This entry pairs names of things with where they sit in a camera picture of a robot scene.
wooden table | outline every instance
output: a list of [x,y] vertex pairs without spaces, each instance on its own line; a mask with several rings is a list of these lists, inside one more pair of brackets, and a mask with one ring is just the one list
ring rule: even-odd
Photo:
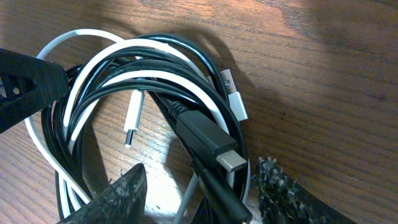
[[[259,156],[271,156],[354,221],[398,220],[396,1],[0,2],[5,49],[37,55],[54,37],[82,27],[124,38],[171,32],[195,41],[220,70],[232,71],[250,117],[242,126],[253,170]],[[109,44],[77,38],[48,59],[68,68]],[[129,92],[107,97],[85,133],[86,179],[100,192],[110,178],[143,162],[149,181],[145,222],[167,223],[190,180],[190,161],[149,97],[134,147],[124,148],[128,101]],[[34,118],[40,127],[39,114]],[[23,123],[0,135],[0,150],[0,222],[55,223],[54,171]],[[259,223],[255,197],[249,207]]]

textured black object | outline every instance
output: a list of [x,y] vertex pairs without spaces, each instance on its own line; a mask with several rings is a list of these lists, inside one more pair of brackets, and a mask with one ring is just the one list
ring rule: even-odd
[[287,177],[275,160],[260,157],[254,180],[264,224],[354,223]]
[[0,77],[0,133],[68,91],[62,66],[4,49],[0,49]]
[[59,223],[140,223],[146,194],[145,168],[137,164],[99,197]]

black cable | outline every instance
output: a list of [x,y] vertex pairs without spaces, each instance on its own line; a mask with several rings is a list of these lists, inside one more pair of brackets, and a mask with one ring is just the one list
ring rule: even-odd
[[229,105],[228,94],[226,92],[224,81],[219,71],[217,70],[216,65],[214,64],[212,59],[208,56],[208,54],[204,52],[201,48],[199,48],[194,42],[174,34],[166,34],[166,33],[144,34],[137,36],[135,38],[157,40],[163,43],[174,44],[191,52],[193,55],[199,58],[201,62],[204,64],[205,68],[209,72],[209,75],[211,76],[211,79],[213,80],[216,91],[220,93],[220,95],[227,102],[227,105]]
[[[183,102],[183,99],[189,98],[190,100],[194,101],[194,103],[190,104],[189,101],[185,100],[184,104],[187,104],[186,106],[189,105],[192,108],[197,107],[196,110],[203,111],[203,114],[213,119],[212,115],[209,114],[208,109],[205,107],[203,102],[201,102],[200,99],[198,99],[195,95],[192,95],[190,90],[186,89],[184,86],[176,85],[175,83],[171,83],[167,80],[126,80],[123,82],[108,85],[106,87],[102,87],[104,83],[106,83],[113,77],[125,72],[132,72],[136,70],[159,70],[174,73],[176,75],[180,75],[181,77],[186,78],[187,80],[190,80],[199,88],[201,88],[215,102],[216,106],[220,109],[220,112],[224,117],[228,130],[230,131],[230,135],[235,138],[239,143],[239,149],[237,150],[237,152],[244,159],[247,159],[246,143],[243,138],[241,127],[228,106],[228,95],[226,93],[224,81],[220,73],[217,71],[212,59],[190,40],[172,34],[147,34],[137,38],[157,40],[168,44],[174,44],[188,50],[202,61],[203,65],[208,70],[208,73],[213,80],[216,90],[214,90],[211,86],[209,86],[207,82],[200,78],[190,67],[187,66],[187,64],[182,59],[176,56],[167,54],[159,50],[144,47],[130,47],[127,49],[122,49],[102,60],[101,63],[99,63],[88,75],[88,78],[86,79],[82,89],[80,90],[76,99],[75,106],[72,110],[72,117],[69,124],[67,139],[70,138],[71,131],[74,130],[77,121],[80,119],[80,116],[83,114],[85,108],[88,105],[103,96],[106,96],[115,91],[122,90],[138,89],[148,91],[150,96],[154,99],[155,103],[159,107],[166,121],[169,123],[170,127],[174,131],[175,120],[173,119],[173,117],[171,117],[171,115],[169,115],[168,107],[170,105],[165,99],[180,100],[181,102]],[[135,56],[142,57],[142,59],[130,62],[130,59],[128,58]],[[82,65],[77,65],[67,72],[70,86],[73,86],[74,81],[76,80],[76,76],[81,72],[82,67]],[[84,137],[82,134],[78,136],[72,155],[70,155],[67,147],[67,141],[63,137],[62,118],[65,112],[67,98],[68,96],[55,104],[52,115],[52,123],[50,123],[51,125],[45,123],[45,128],[47,132],[45,136],[50,139],[54,139],[51,140],[51,144],[55,145],[52,146],[54,151],[52,153],[57,154],[57,160],[58,158],[60,160],[64,160],[62,166],[70,166],[71,173],[74,173],[77,179],[83,181],[81,169],[81,151],[83,148],[82,144],[84,141]],[[48,111],[46,111],[46,113],[46,118],[51,118],[51,116],[48,116]],[[50,127],[53,131],[53,134],[48,131]],[[184,140],[182,141],[182,144],[187,149],[190,157],[194,158],[195,153],[189,149],[187,143],[185,143]],[[246,187],[246,177],[247,168],[241,169],[235,173],[235,184],[233,186],[233,189],[236,195],[240,198],[242,198],[244,189]],[[82,183],[80,183],[79,181],[78,183],[83,187],[84,191],[88,191],[88,188],[86,187],[84,181]],[[208,219],[207,223],[219,223],[217,217],[214,216],[214,211],[211,209],[211,206],[206,198],[203,199],[198,211],[205,211],[205,216]]]
[[73,174],[74,170],[72,169],[70,161],[65,158],[65,155],[63,155],[62,150],[55,139],[51,119],[51,107],[48,106],[42,110],[42,127],[45,143],[51,154],[59,161],[61,166],[64,167],[67,172]]

white cable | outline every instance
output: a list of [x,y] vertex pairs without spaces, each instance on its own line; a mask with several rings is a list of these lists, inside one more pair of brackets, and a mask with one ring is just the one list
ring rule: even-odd
[[67,184],[67,190],[68,190],[68,195],[70,197],[70,201],[72,203],[73,208],[75,211],[79,210],[81,208],[80,202],[77,199],[76,192],[72,189],[70,184]]
[[243,204],[248,204],[248,197],[250,191],[250,180],[251,180],[251,171],[250,171],[250,160],[248,159],[248,176],[246,177],[246,188],[244,189],[242,202]]
[[[105,32],[102,30],[94,30],[94,29],[79,29],[79,30],[73,30],[70,32],[67,32],[65,34],[60,35],[59,37],[53,39],[50,43],[48,43],[37,55],[37,58],[39,59],[44,59],[47,54],[50,53],[52,49],[54,49],[58,44],[62,43],[63,41],[76,37],[79,35],[94,35],[98,37],[104,37],[109,40],[113,40],[115,42],[123,41],[122,38],[111,34],[109,32]],[[47,149],[47,147],[44,145],[42,140],[39,137],[39,134],[37,133],[37,130],[33,124],[33,119],[32,117],[28,117],[25,119],[25,124],[26,128],[29,132],[30,137],[32,138],[34,144],[36,147],[39,149],[40,153],[44,156],[44,158],[50,163],[50,165],[59,173],[59,179],[60,179],[60,186],[65,186],[63,179],[66,180],[68,185],[80,196],[80,198],[85,202],[88,203],[90,201],[90,198],[88,195],[81,189],[81,187],[73,180],[73,178],[66,172],[66,170],[59,164],[59,162],[53,157],[53,155],[50,153],[50,151]],[[64,211],[64,217],[66,218],[69,214],[69,206],[68,206],[68,200],[66,199],[66,191],[67,188],[65,187],[60,187],[60,191],[63,191],[64,194],[61,193],[61,204],[62,204],[62,210]],[[77,198],[75,194],[71,195],[71,200],[74,200],[77,202]]]
[[191,181],[188,184],[187,190],[181,200],[181,204],[178,208],[177,213],[174,216],[173,224],[179,224],[182,221],[182,217],[184,216],[184,212],[188,207],[189,201],[192,198],[193,192],[199,182],[199,178],[196,173],[193,173]]
[[[218,126],[224,130],[226,133],[229,134],[228,127],[225,123],[224,117],[221,114],[220,110],[214,103],[214,101],[196,84],[192,83],[190,80],[187,80],[184,77],[178,76],[176,74],[170,73],[170,72],[164,72],[164,71],[158,71],[158,70],[139,70],[139,71],[133,71],[133,72],[126,72],[121,75],[118,75],[108,82],[104,84],[110,85],[113,83],[121,82],[123,80],[127,79],[132,79],[132,78],[162,78],[164,80],[169,80],[171,82],[174,82],[178,85],[184,86],[186,89],[190,90],[194,95],[196,95],[201,101],[206,105],[206,107],[210,110],[211,114],[213,115],[216,123]],[[71,136],[71,141],[69,142],[69,149],[74,147],[74,143],[83,127],[85,124],[86,120],[90,116],[91,112],[93,111],[95,105],[97,104],[98,100],[92,102],[87,109],[84,111],[82,114],[81,118],[76,124],[76,128],[72,132]]]
[[60,199],[61,199],[62,214],[63,214],[63,217],[66,218],[70,215],[68,197],[67,197],[67,194],[61,194],[61,192],[67,191],[67,182],[64,179],[58,177],[58,183],[60,186]]
[[142,90],[134,90],[131,93],[129,109],[127,110],[126,121],[124,122],[125,132],[128,132],[129,130],[138,130],[144,98],[145,94]]
[[[108,32],[104,32],[101,30],[91,30],[91,29],[82,29],[82,30],[74,30],[71,32],[68,32],[66,34],[63,34],[59,37],[57,37],[56,39],[54,39],[53,41],[51,41],[49,44],[47,44],[47,46],[39,53],[38,58],[44,58],[55,46],[57,46],[59,43],[63,42],[64,40],[67,40],[71,37],[74,36],[78,36],[78,35],[97,35],[100,37],[104,37],[110,40],[113,40],[115,42],[122,42],[123,39],[114,35],[114,34],[110,34]],[[168,52],[176,57],[181,58],[196,74],[198,74],[200,77],[202,77],[204,80],[206,80],[204,74],[200,71],[200,69],[188,58],[186,57],[184,54],[182,54],[181,52],[179,52],[178,50],[168,46],[167,44],[161,43],[161,42],[157,42],[154,40],[142,40],[142,39],[134,39],[134,40],[130,40],[131,45],[129,45],[130,43],[128,41],[124,41],[126,42],[126,45],[121,45],[118,49],[117,44],[114,44],[110,47],[108,47],[107,49],[104,49],[102,52],[100,52],[98,55],[96,55],[93,59],[90,60],[90,62],[84,67],[84,69],[82,70],[82,72],[80,73],[80,75],[78,76],[70,97],[68,99],[67,102],[67,108],[65,110],[65,116],[64,116],[64,120],[63,120],[63,134],[64,136],[66,136],[67,134],[67,127],[68,127],[68,122],[70,119],[70,113],[72,112],[72,106],[76,100],[76,96],[78,91],[80,90],[85,78],[88,76],[90,70],[103,58],[101,58],[101,53],[105,56],[111,54],[111,53],[107,53],[106,51],[117,51],[120,49],[123,49],[125,47],[132,47],[132,46],[143,46],[143,47],[152,47],[155,49],[159,49],[159,50],[163,50],[164,52]],[[75,143],[75,139],[71,140],[68,145],[72,146]],[[70,152],[72,153],[73,147],[69,147]],[[73,193],[73,191],[71,190],[71,188],[68,188],[69,191],[69,195],[73,204],[73,207],[75,210],[78,210],[80,208],[80,203],[76,197],[76,195]]]

metal usb-a plug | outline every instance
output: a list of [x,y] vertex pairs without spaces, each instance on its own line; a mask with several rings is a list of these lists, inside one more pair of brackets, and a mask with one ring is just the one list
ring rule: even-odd
[[[224,85],[226,87],[226,91],[228,93],[229,99],[229,107],[234,113],[236,119],[238,121],[243,121],[245,119],[249,119],[248,114],[246,113],[246,109],[243,104],[241,94],[236,90],[235,82],[232,78],[231,70],[226,69],[220,72],[221,77],[224,80]],[[214,87],[213,80],[211,77],[207,77],[209,84]]]
[[219,162],[228,172],[234,172],[247,165],[247,161],[243,159],[235,150],[221,153],[216,157]]

